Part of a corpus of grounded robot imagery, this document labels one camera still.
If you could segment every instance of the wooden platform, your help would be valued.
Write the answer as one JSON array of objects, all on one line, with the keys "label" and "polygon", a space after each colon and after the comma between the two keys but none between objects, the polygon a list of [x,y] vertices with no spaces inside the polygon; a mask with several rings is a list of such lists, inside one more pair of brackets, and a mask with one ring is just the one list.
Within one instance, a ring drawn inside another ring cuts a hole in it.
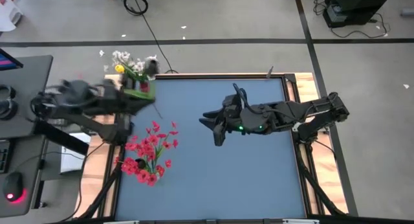
[{"label": "wooden platform", "polygon": [[[296,82],[298,86],[298,91],[300,94],[300,99],[302,102],[309,100],[314,100],[319,98],[318,92],[316,90],[315,82],[312,73],[296,73]],[[112,79],[116,84],[119,85],[119,75],[106,75],[105,78]],[[98,120],[102,123],[113,123],[113,117],[98,117]],[[329,135],[324,133],[319,133],[318,140],[321,143],[324,143],[331,147],[331,140]],[[97,146],[102,143],[102,140],[99,136],[93,136],[91,140],[91,147],[89,151],[94,150]],[[317,142],[312,144],[313,147],[313,158],[314,164],[316,167],[316,173],[318,177],[318,182],[325,193],[329,198],[334,202],[334,204],[343,212],[347,212],[347,205],[345,202],[345,197],[342,190],[342,185],[340,181],[340,176],[336,167],[336,161],[330,150],[321,146]],[[118,155],[119,148],[116,149],[114,155]],[[93,153],[87,159],[85,169],[83,171],[82,177],[82,203],[79,211],[76,213],[76,216],[83,214],[88,206],[93,202],[96,195],[102,188],[104,181],[104,172],[105,165],[107,162],[107,156],[109,153],[109,146],[106,144],[102,146],[99,150]],[[316,199],[314,197],[314,192],[310,184],[308,183],[308,191],[310,194],[310,201],[312,205],[312,212],[317,214],[316,208]],[[105,216],[110,215],[111,202],[113,198],[113,187],[109,191],[106,199],[105,205]]]}]

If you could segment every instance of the monitor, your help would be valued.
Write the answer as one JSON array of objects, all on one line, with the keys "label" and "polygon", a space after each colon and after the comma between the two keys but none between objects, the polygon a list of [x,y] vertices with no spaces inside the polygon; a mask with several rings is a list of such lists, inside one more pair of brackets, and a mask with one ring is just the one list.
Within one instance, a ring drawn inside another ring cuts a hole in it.
[{"label": "monitor", "polygon": [[0,49],[0,71],[23,68],[23,64]]}]

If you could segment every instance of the gray floor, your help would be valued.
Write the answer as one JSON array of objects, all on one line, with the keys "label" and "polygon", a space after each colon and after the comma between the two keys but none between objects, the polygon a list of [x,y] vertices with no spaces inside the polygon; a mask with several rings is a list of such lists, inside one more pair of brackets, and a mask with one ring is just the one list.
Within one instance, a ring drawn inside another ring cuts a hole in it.
[{"label": "gray floor", "polygon": [[[158,39],[274,38],[304,39],[295,0],[148,0],[146,14]],[[313,0],[302,0],[314,39],[335,39]],[[130,16],[117,0],[21,0],[26,14],[18,28],[0,42],[152,40],[141,17]],[[414,18],[401,18],[401,8],[414,0],[388,0],[380,9],[391,25],[387,38],[414,38]],[[362,29],[380,34],[376,24],[345,27],[337,33]],[[352,35],[351,38],[362,38]],[[181,73],[313,72],[306,44],[163,45],[175,70]],[[345,161],[359,215],[414,219],[413,137],[414,45],[315,45],[328,92],[338,91],[351,115],[338,125]],[[83,78],[99,82],[114,50],[135,57],[158,54],[156,46],[4,48],[13,56],[51,54],[49,84]],[[99,51],[106,55],[102,58]],[[405,89],[403,84],[411,87]],[[73,211],[76,176],[47,183],[50,207],[1,223],[58,221]]]}]

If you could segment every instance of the blue table surface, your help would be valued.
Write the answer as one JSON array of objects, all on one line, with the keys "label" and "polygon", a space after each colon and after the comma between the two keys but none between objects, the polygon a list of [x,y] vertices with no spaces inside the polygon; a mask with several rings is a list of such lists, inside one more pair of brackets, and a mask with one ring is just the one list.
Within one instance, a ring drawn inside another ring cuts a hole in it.
[{"label": "blue table surface", "polygon": [[171,159],[172,167],[154,187],[122,175],[117,221],[305,217],[290,132],[227,133],[223,146],[216,147],[213,133],[199,122],[235,93],[233,82],[246,90],[250,104],[283,101],[280,79],[155,82],[155,105],[163,118],[146,107],[132,120],[133,135],[145,137],[153,120],[167,132],[174,121],[179,146],[161,156],[159,162]]}]

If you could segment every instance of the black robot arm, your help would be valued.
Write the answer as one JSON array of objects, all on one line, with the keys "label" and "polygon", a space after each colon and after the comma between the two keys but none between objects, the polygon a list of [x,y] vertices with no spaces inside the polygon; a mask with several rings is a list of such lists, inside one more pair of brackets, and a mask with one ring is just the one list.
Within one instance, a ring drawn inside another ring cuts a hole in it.
[{"label": "black robot arm", "polygon": [[[349,115],[338,93],[304,103],[287,101],[250,106],[245,90],[233,86],[236,94],[226,96],[221,109],[203,113],[205,118],[200,118],[213,131],[216,146],[222,146],[225,133],[233,131],[267,135],[293,129],[301,142],[310,142],[319,129],[344,121]],[[308,117],[314,118],[305,122]]]},{"label": "black robot arm", "polygon": [[95,131],[102,140],[119,145],[130,134],[131,128],[115,124],[101,124],[90,117],[96,115],[135,115],[152,104],[153,98],[137,98],[119,91],[112,80],[90,86],[82,80],[62,81],[53,86],[57,92],[41,92],[32,99],[31,108],[43,120],[62,118]]}]

